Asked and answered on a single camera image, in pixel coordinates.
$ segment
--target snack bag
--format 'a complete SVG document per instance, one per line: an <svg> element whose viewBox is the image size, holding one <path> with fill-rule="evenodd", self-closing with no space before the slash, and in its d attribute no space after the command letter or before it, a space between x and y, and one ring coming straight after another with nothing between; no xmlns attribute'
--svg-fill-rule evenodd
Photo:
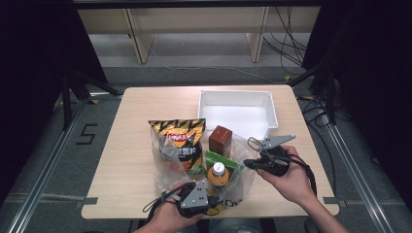
<svg viewBox="0 0 412 233"><path fill-rule="evenodd" d="M178 149L179 160L189 175L205 173L200 144L200 138L206 127L204 118L149 120L149 125L159 138L165 137L173 142ZM167 160L167 153L163 153L162 156Z"/></svg>

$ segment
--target hand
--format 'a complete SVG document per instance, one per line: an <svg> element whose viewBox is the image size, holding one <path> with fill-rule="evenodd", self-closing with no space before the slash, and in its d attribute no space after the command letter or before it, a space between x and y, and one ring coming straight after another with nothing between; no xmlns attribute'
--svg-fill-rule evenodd
<svg viewBox="0 0 412 233"><path fill-rule="evenodd" d="M177 183L173 188L182 184L183 183ZM168 197L166 200L173 203L176 202L172 197ZM181 216L175 204L169 202L161 204L154 213L152 220L136 232L175 233L187 226L196 224L204 216L203 214L200 214L191 218L186 218Z"/></svg>
<svg viewBox="0 0 412 233"><path fill-rule="evenodd" d="M292 146L282 146L282 148L287 154L298 155L296 149ZM305 170L296 163L291 162L288 172L282 177L273 176L260 169L257 169L257 173L278 189L285 199L298 205L308 199L316 198Z"/></svg>

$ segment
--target white tray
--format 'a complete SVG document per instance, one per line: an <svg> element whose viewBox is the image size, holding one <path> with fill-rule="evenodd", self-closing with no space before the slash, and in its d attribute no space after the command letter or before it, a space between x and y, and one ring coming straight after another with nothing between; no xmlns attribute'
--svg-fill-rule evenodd
<svg viewBox="0 0 412 233"><path fill-rule="evenodd" d="M197 116L206 118L207 129L220 125L245 139L262 140L279 126L269 91L202 90Z"/></svg>

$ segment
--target wooden table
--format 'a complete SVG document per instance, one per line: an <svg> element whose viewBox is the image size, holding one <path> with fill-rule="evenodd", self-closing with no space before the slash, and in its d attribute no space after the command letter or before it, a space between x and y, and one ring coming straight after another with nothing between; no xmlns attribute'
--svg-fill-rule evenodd
<svg viewBox="0 0 412 233"><path fill-rule="evenodd" d="M97 197L97 202L84 205L84 218L147 217L142 209L158 196L154 186L155 165L148 120L197 118L201 90L271 91L279 121L279 128L273 134L296 135L288 144L295 146L311 166L319 200L324 203L324 197L333 197L324 167L288 85L133 87L126 90L121 100L86 199ZM325 206L333 215L338 214L338 205ZM285 200L270 183L255 176L244 201L216 217L305 215L300 207Z"/></svg>

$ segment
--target brown box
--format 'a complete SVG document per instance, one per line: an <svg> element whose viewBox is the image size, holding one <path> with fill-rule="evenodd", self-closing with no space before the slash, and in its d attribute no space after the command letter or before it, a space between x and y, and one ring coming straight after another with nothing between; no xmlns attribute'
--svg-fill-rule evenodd
<svg viewBox="0 0 412 233"><path fill-rule="evenodd" d="M218 125L209 137L209 150L230 158L232 131Z"/></svg>

